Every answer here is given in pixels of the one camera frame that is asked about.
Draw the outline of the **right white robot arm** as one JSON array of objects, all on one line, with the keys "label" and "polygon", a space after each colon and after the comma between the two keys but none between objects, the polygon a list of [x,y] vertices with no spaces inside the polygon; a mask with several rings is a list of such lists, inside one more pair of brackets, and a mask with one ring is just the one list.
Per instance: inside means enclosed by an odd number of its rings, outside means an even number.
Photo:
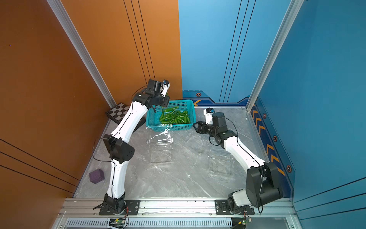
[{"label": "right white robot arm", "polygon": [[246,186],[244,189],[228,195],[229,211],[239,214],[246,207],[261,209],[264,205],[283,198],[283,188],[280,173],[276,164],[265,162],[256,156],[239,138],[237,128],[230,130],[222,112],[212,108],[204,110],[205,121],[193,124],[195,131],[215,139],[215,145],[221,146],[230,153],[239,165],[246,171]]}]

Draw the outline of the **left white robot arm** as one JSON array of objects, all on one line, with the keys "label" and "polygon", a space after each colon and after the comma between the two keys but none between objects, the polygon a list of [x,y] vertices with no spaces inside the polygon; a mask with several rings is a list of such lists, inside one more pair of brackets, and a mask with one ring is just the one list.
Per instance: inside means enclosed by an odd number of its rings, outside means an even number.
[{"label": "left white robot arm", "polygon": [[103,202],[95,207],[100,209],[100,215],[127,214],[125,202],[125,179],[129,161],[135,153],[129,144],[133,131],[149,109],[157,106],[167,107],[170,97],[167,92],[170,83],[150,79],[146,88],[132,96],[132,103],[120,124],[111,134],[105,134],[103,140],[109,153],[111,163],[111,176],[107,193]]}]

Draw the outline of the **teal plastic basket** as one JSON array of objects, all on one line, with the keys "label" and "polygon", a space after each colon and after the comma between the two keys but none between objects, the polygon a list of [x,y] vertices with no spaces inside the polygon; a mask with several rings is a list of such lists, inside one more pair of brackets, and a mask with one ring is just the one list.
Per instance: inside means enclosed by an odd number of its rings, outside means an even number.
[{"label": "teal plastic basket", "polygon": [[189,130],[196,122],[192,100],[171,100],[167,107],[156,106],[147,112],[146,126],[155,132]]}]

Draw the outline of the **clear pepper container front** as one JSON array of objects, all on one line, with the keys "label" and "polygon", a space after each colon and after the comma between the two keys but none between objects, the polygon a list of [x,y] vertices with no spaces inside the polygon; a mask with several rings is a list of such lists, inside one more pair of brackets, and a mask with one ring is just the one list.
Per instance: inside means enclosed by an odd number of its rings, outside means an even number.
[{"label": "clear pepper container front", "polygon": [[172,162],[172,144],[160,144],[149,146],[151,163],[168,163]]}]

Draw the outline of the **green pepper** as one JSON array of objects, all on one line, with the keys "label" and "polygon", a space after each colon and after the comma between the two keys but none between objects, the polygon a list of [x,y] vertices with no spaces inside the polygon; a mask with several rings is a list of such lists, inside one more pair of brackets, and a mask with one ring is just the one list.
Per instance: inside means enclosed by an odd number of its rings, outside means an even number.
[{"label": "green pepper", "polygon": [[190,124],[190,117],[186,113],[170,114],[168,116],[168,123],[172,125]]},{"label": "green pepper", "polygon": [[162,110],[164,113],[171,113],[171,112],[174,112],[175,110],[177,110],[179,107],[176,106],[176,107],[170,107],[170,108],[167,108],[167,109],[164,109]]}]

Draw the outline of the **clear pepper container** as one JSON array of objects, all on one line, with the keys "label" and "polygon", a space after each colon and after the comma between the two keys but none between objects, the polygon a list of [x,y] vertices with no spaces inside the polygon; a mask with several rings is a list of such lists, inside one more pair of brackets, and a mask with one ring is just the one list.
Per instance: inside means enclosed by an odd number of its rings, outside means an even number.
[{"label": "clear pepper container", "polygon": [[232,166],[232,160],[229,157],[223,155],[209,157],[208,168],[211,172],[231,175]]},{"label": "clear pepper container", "polygon": [[192,135],[185,143],[187,150],[193,154],[201,155],[209,149],[208,140],[198,135]]},{"label": "clear pepper container", "polygon": [[151,163],[168,163],[172,162],[172,144],[160,144],[149,146]]}]

